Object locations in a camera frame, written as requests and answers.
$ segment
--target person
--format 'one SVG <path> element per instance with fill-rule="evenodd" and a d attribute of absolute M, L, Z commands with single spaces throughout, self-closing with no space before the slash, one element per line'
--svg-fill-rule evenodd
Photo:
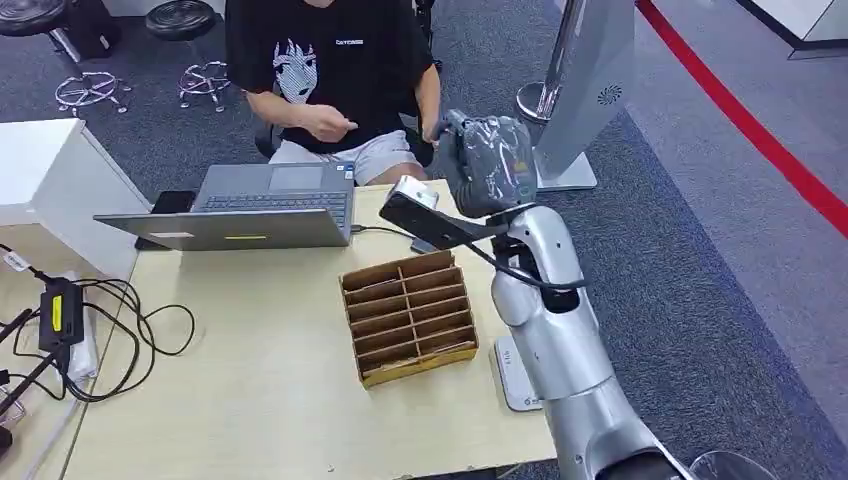
<path fill-rule="evenodd" d="M 229 79 L 283 128 L 271 163 L 353 161 L 359 185 L 427 178 L 399 111 L 414 91 L 434 143 L 441 86 L 409 0 L 238 0 L 225 16 Z"/>

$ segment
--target gray glove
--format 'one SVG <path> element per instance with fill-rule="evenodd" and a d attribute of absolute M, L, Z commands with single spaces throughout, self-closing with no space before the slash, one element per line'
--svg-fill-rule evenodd
<path fill-rule="evenodd" d="M 439 147 L 432 168 L 445 176 L 464 216 L 485 217 L 535 199 L 533 146 L 518 120 L 469 118 L 451 110 L 435 135 Z"/>

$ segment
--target hand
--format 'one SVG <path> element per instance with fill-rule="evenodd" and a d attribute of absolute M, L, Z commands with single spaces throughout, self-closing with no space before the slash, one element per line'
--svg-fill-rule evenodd
<path fill-rule="evenodd" d="M 347 132 L 359 128 L 329 105 L 301 105 L 299 127 L 324 143 L 338 143 Z"/>
<path fill-rule="evenodd" d="M 436 132 L 436 126 L 438 123 L 438 116 L 433 118 L 421 117 L 421 138 L 434 147 L 439 146 L 439 137 Z"/>

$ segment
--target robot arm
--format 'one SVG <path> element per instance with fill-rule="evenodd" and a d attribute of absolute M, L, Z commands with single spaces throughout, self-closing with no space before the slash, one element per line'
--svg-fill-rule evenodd
<path fill-rule="evenodd" d="M 466 245 L 496 268 L 492 297 L 542 400 L 563 479 L 695 480 L 631 407 L 615 378 L 585 290 L 571 235 L 555 211 L 533 204 L 530 136 L 507 117 L 452 110 L 440 125 L 436 168 L 459 211 L 405 177 L 380 212 L 440 249 Z M 471 243 L 488 237 L 495 258 Z"/>

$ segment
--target silver laptop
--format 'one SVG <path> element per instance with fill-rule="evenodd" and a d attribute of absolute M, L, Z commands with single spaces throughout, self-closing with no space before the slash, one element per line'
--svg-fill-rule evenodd
<path fill-rule="evenodd" d="M 188 213 L 94 219 L 174 250 L 343 247 L 353 163 L 213 165 Z"/>

